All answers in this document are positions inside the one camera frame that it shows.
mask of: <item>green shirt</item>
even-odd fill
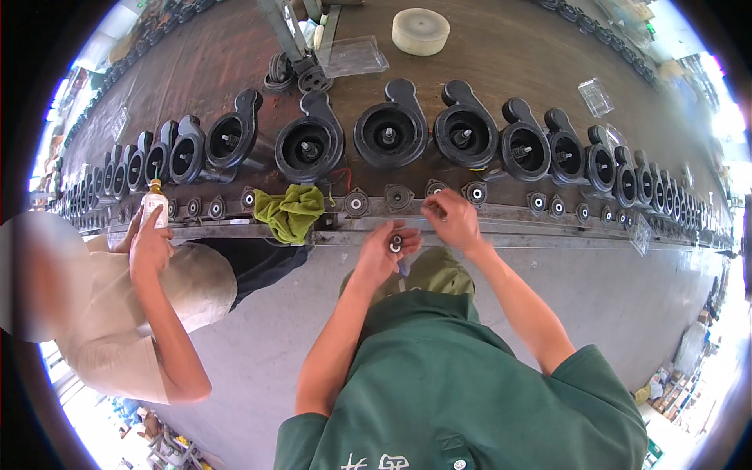
[[[371,307],[332,416],[282,423],[274,468],[641,468],[641,415],[595,345],[547,377],[473,317],[467,294]]]

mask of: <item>concrete floor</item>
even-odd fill
[[[277,428],[293,412],[300,366],[358,251],[317,247],[301,268],[192,333],[214,391],[196,405],[152,405],[160,418],[221,458],[224,468],[271,468]],[[651,251],[645,258],[635,250],[500,253],[559,315],[572,343],[597,344],[632,391],[671,360],[722,266],[721,255],[707,250]],[[537,368],[488,284],[473,266],[468,270],[482,323]]]

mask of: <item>white shirt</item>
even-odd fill
[[[131,284],[128,254],[109,253],[104,235],[86,245],[94,270],[92,296],[56,339],[60,353],[81,381],[100,393],[168,403],[151,328]],[[176,247],[159,283],[188,333],[223,318],[238,294],[229,261],[203,244]]]

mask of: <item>white plastic disc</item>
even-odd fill
[[[324,37],[324,27],[319,25],[316,26],[316,30],[314,31],[314,50],[319,50],[321,48],[321,40]]]
[[[432,56],[444,48],[449,37],[449,22],[425,8],[400,11],[392,21],[392,42],[413,56]]]

